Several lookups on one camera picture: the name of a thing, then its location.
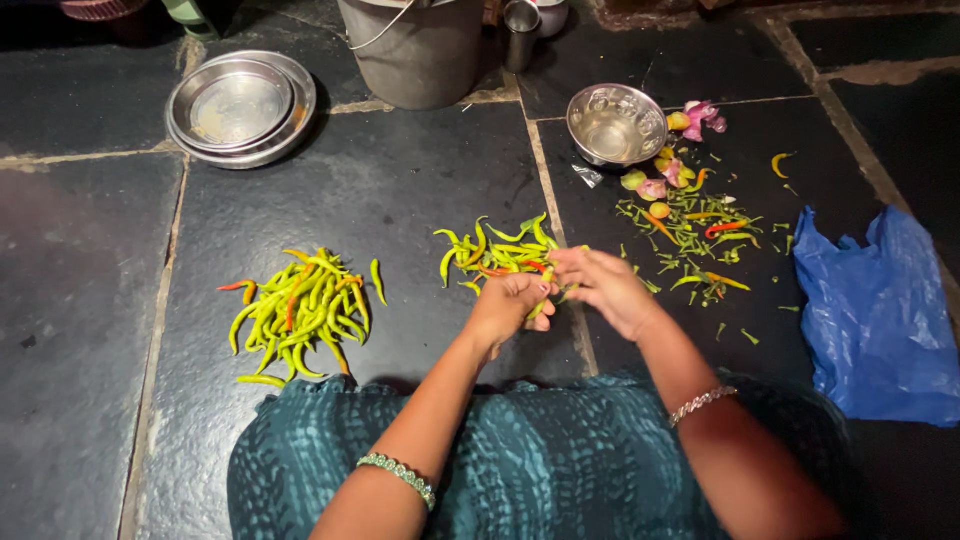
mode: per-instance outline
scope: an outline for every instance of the stacked steel plates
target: stacked steel plates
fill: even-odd
[[[279,160],[307,135],[317,86],[278,53],[238,51],[201,65],[167,101],[170,137],[194,158],[223,169]]]

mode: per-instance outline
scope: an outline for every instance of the woman's left hand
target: woman's left hand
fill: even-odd
[[[547,316],[556,313],[557,309],[547,300],[547,296],[559,292],[560,288],[555,283],[543,281],[539,274],[509,274],[489,278],[462,335],[482,347],[489,347],[487,361],[493,360],[500,354],[500,346],[520,327],[534,331],[550,330]],[[528,321],[527,315],[542,301],[546,301],[543,311]]]

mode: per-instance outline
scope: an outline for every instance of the hand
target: hand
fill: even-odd
[[[493,360],[500,354],[500,346],[521,326],[535,331],[550,330],[547,315],[553,315],[557,309],[547,300],[547,296],[559,292],[560,288],[555,283],[543,281],[539,274],[509,274],[502,278],[489,278],[462,335],[489,348],[486,361]],[[546,301],[543,311],[528,321],[527,315],[542,301]]]
[[[561,285],[580,284],[566,297],[596,307],[630,341],[636,343],[646,323],[660,311],[657,301],[622,258],[582,248],[556,250],[549,258],[556,261]]]

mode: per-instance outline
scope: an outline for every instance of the green bangle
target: green bangle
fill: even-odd
[[[433,494],[433,488],[430,487],[430,484],[426,483],[426,480],[418,477],[417,473],[411,469],[407,469],[403,464],[397,463],[386,455],[373,453],[361,457],[360,460],[357,461],[357,468],[359,469],[361,465],[372,465],[395,474],[397,478],[407,482],[410,487],[417,490],[417,493],[420,493],[423,502],[426,503],[426,510],[428,512],[433,511],[433,506],[437,503],[437,496]]]

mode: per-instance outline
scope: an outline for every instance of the bucket handle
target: bucket handle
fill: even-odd
[[[362,49],[362,48],[364,48],[364,47],[366,47],[366,46],[373,45],[373,43],[374,43],[375,41],[377,41],[378,39],[380,39],[381,37],[383,37],[383,35],[386,34],[387,31],[390,30],[390,28],[391,28],[392,26],[394,26],[394,23],[397,22],[397,21],[399,21],[400,18],[403,16],[403,14],[406,13],[407,10],[409,10],[409,9],[410,9],[414,4],[416,4],[416,3],[417,3],[417,0],[409,0],[409,1],[407,2],[407,5],[403,7],[403,10],[401,10],[400,13],[398,13],[398,14],[396,15],[396,17],[394,17],[394,20],[390,21],[390,24],[388,24],[386,28],[384,28],[382,31],[380,31],[380,33],[377,34],[376,37],[374,37],[374,38],[371,39],[370,41],[367,41],[367,42],[364,43],[363,45],[359,45],[359,46],[357,46],[357,47],[351,47],[351,46],[347,45],[347,49],[349,49],[349,50],[351,50],[351,51],[358,51],[358,50],[360,50],[360,49]]]

